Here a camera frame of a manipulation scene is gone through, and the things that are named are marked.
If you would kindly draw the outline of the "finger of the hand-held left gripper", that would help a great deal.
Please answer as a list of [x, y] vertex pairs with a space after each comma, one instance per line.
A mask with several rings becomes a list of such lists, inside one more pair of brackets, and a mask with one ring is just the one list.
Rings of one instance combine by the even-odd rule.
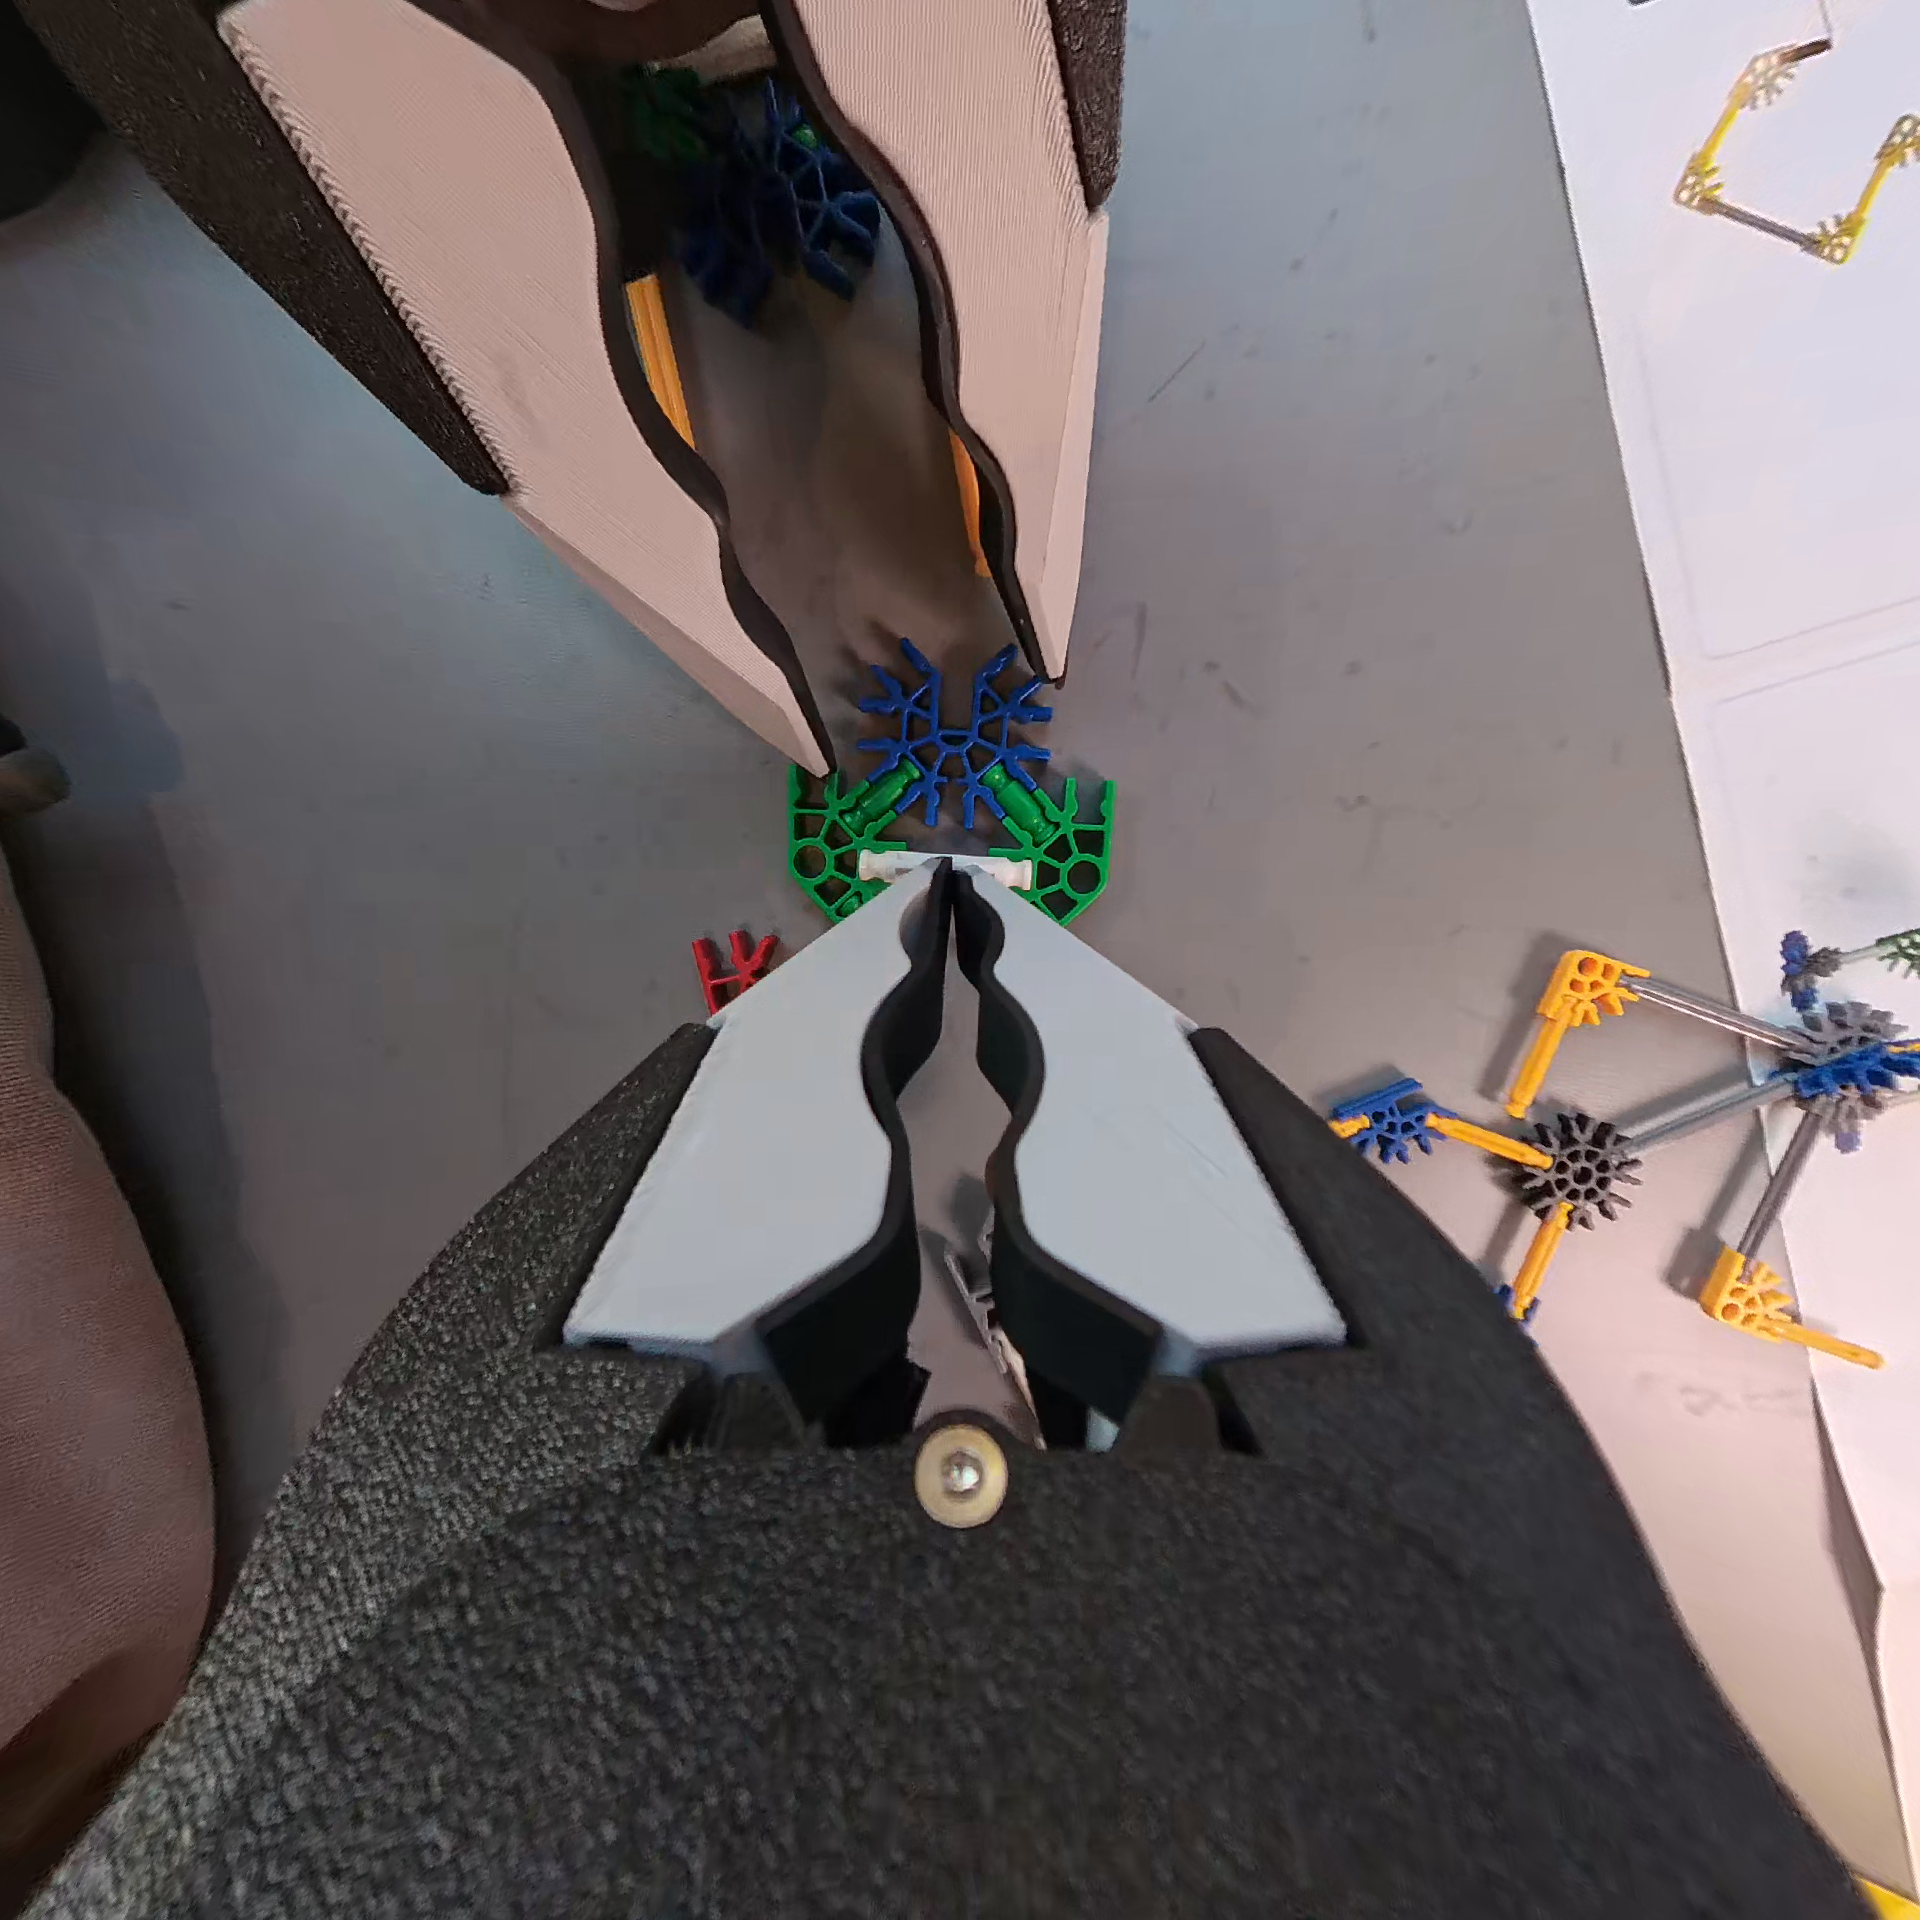
[[927, 402], [972, 459], [1029, 662], [1068, 670], [1114, 194], [1114, 2], [773, 2], [823, 131], [877, 188]]
[[647, 379], [618, 196], [571, 66], [746, 4], [223, 4], [217, 33], [508, 479], [508, 507], [738, 722], [833, 741], [735, 551], [719, 475]]

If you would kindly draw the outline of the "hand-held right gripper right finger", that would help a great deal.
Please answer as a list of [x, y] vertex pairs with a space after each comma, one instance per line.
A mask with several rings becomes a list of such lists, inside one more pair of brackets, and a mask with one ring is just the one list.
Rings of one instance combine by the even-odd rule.
[[1347, 1323], [1202, 1068], [1195, 1023], [996, 879], [958, 873], [977, 1055], [1010, 1113], [994, 1294], [1026, 1354], [1282, 1354]]

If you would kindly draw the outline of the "short white rod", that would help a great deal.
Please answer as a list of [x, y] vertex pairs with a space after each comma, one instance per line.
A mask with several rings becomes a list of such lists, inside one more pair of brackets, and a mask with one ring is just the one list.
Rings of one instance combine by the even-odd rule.
[[956, 873], [994, 879], [1003, 890], [1029, 894], [1037, 879], [1037, 863], [1031, 858], [981, 855], [981, 853], [921, 853], [907, 849], [862, 849], [855, 855], [859, 883], [894, 884], [913, 873], [948, 863]]

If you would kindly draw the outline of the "red corner connector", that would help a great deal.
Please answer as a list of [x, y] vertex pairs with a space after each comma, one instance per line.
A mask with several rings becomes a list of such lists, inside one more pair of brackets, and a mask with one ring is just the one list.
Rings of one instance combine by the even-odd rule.
[[725, 940], [708, 934], [694, 940], [691, 950], [707, 1014], [717, 1017], [773, 973], [782, 941], [777, 933], [756, 938], [748, 929], [731, 929]]

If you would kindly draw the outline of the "multicolour rod connector toy figure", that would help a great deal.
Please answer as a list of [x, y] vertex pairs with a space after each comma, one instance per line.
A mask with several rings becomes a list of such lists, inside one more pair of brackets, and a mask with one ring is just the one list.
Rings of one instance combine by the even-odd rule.
[[[1329, 1109], [1329, 1130], [1381, 1166], [1403, 1166], [1414, 1150], [1429, 1155], [1441, 1141], [1468, 1145], [1491, 1158], [1539, 1222], [1515, 1274], [1495, 1284], [1501, 1313], [1530, 1329], [1563, 1241], [1572, 1230], [1591, 1231], [1629, 1206], [1629, 1189], [1642, 1183], [1642, 1167], [1653, 1150], [1726, 1121], [1790, 1109], [1796, 1125], [1787, 1148], [1769, 1173], [1741, 1236], [1716, 1251], [1699, 1292], [1701, 1309], [1711, 1321], [1765, 1341], [1882, 1369], [1884, 1357], [1876, 1350], [1810, 1330], [1790, 1287], [1762, 1260], [1767, 1235], [1819, 1141], [1853, 1155], [1873, 1121], [1916, 1101], [1916, 1035], [1887, 1011], [1825, 995], [1826, 981], [1837, 972], [1868, 959], [1916, 975], [1916, 929], [1851, 950], [1815, 948], [1806, 933], [1790, 930], [1783, 938], [1783, 995], [1791, 1020], [1783, 1023], [1677, 987], [1604, 950], [1571, 948], [1547, 975], [1533, 1007], [1527, 1052], [1503, 1098], [1503, 1113], [1522, 1122], [1524, 1134], [1499, 1134], [1460, 1118], [1413, 1077], [1338, 1101]], [[1631, 1126], [1579, 1109], [1537, 1121], [1531, 1110], [1567, 1035], [1601, 1027], [1606, 1017], [1625, 1017], [1636, 1006], [1710, 1023], [1755, 1049], [1762, 1065], [1733, 1093], [1691, 1106], [1669, 1106]]]

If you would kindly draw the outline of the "white instruction sheet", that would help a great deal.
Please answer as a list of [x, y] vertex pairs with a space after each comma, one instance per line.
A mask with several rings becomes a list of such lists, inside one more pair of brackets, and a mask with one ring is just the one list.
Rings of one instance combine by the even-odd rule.
[[1734, 995], [1917, 905], [1917, 4], [1527, 7]]

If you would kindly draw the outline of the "person's beige fleece clothing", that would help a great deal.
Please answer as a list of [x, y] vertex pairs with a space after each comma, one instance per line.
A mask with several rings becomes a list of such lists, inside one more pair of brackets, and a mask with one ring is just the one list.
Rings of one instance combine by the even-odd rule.
[[2, 873], [2, 1871], [18, 1909], [167, 1719], [214, 1573], [202, 1391]]

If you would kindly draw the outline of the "connector assembly with yellow rods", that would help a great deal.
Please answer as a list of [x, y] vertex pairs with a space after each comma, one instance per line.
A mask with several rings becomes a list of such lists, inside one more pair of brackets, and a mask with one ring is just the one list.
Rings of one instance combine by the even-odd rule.
[[647, 388], [692, 446], [665, 273], [753, 330], [779, 278], [851, 301], [873, 265], [881, 198], [812, 123], [777, 58], [607, 65], [578, 77], [614, 212], [614, 274]]

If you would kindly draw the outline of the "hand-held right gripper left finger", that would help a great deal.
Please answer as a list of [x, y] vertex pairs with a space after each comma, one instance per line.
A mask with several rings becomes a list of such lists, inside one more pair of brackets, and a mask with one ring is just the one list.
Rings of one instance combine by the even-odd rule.
[[937, 858], [707, 1027], [565, 1323], [637, 1354], [898, 1354], [921, 1299], [900, 1094], [943, 1033]]

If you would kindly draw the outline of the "blue snowflake connector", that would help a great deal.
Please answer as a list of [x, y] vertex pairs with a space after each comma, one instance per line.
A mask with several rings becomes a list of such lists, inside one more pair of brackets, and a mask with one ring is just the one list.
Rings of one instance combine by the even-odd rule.
[[1051, 706], [1039, 698], [1042, 674], [1034, 674], [1025, 650], [1010, 643], [973, 670], [964, 716], [948, 717], [943, 670], [913, 637], [898, 637], [898, 654], [898, 667], [871, 667], [876, 690], [855, 705], [873, 724], [855, 743], [871, 758], [871, 774], [900, 774], [898, 802], [918, 810], [925, 828], [940, 825], [948, 801], [967, 829], [981, 807], [1012, 820], [1012, 794], [1036, 801], [1039, 770], [1050, 764], [1050, 747], [1026, 739], [1051, 722]]

